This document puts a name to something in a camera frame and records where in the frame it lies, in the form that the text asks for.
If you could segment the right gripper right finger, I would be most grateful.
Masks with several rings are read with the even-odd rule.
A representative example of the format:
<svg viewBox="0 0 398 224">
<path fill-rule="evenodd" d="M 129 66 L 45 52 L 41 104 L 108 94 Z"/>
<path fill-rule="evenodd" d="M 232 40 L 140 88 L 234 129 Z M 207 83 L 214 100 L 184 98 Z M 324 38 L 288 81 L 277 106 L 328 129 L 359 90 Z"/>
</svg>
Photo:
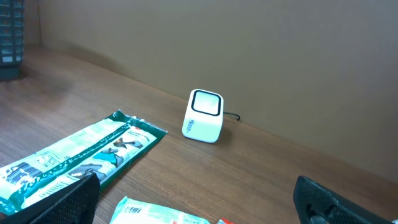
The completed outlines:
<svg viewBox="0 0 398 224">
<path fill-rule="evenodd" d="M 303 175 L 293 200 L 301 224 L 393 224 Z"/>
</svg>

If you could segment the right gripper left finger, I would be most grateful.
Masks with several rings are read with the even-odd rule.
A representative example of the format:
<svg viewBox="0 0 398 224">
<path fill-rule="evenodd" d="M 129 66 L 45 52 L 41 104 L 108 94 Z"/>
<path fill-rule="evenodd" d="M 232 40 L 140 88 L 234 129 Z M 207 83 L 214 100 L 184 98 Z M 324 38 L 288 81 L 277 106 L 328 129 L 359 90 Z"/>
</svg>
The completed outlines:
<svg viewBox="0 0 398 224">
<path fill-rule="evenodd" d="M 91 174 L 51 196 L 1 218 L 1 224 L 92 224 L 100 181 Z"/>
</svg>

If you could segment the teal packet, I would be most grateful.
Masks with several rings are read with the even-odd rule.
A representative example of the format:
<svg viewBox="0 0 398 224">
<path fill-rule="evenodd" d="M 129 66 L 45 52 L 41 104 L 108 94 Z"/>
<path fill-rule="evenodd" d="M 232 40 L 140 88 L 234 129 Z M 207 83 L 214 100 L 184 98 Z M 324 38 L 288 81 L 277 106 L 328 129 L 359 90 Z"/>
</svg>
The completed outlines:
<svg viewBox="0 0 398 224">
<path fill-rule="evenodd" d="M 110 224 L 210 224 L 208 220 L 161 205 L 124 197 Z"/>
</svg>

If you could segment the green 3M product package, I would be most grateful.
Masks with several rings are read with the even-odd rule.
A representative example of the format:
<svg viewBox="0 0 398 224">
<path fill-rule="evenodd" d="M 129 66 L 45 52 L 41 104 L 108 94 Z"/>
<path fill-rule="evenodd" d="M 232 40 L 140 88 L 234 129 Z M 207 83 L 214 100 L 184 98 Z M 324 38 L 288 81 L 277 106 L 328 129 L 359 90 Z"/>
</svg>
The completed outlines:
<svg viewBox="0 0 398 224">
<path fill-rule="evenodd" d="M 2 167 L 1 213 L 13 215 L 92 174 L 103 189 L 166 133 L 144 119 L 117 110 Z"/>
</svg>

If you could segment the red stick sachet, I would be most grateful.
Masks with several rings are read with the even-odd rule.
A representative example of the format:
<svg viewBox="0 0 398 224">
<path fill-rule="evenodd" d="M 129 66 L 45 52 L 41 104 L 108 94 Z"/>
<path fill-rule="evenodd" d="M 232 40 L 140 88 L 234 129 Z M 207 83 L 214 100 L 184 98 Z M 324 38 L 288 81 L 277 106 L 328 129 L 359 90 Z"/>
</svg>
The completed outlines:
<svg viewBox="0 0 398 224">
<path fill-rule="evenodd" d="M 233 222 L 225 219 L 225 218 L 220 218 L 216 224 L 234 224 Z"/>
</svg>

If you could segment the white barcode scanner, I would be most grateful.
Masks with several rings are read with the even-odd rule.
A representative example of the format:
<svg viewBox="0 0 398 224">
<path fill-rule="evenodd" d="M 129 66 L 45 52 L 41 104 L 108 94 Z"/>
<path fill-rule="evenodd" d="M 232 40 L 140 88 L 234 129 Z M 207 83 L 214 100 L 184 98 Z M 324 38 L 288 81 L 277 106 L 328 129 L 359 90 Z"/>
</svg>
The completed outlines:
<svg viewBox="0 0 398 224">
<path fill-rule="evenodd" d="M 182 134 L 189 139 L 215 143 L 223 125 L 224 99 L 221 95 L 202 89 L 190 93 Z"/>
</svg>

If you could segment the grey plastic shopping basket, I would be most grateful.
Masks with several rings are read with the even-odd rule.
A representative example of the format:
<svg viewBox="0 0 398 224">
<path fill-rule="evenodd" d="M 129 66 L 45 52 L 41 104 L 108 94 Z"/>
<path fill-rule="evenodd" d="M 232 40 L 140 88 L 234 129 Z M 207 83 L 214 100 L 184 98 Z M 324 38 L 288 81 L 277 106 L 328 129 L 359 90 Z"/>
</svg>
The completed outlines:
<svg viewBox="0 0 398 224">
<path fill-rule="evenodd" d="M 24 59 L 24 0 L 1 0 L 1 80 L 20 75 Z"/>
</svg>

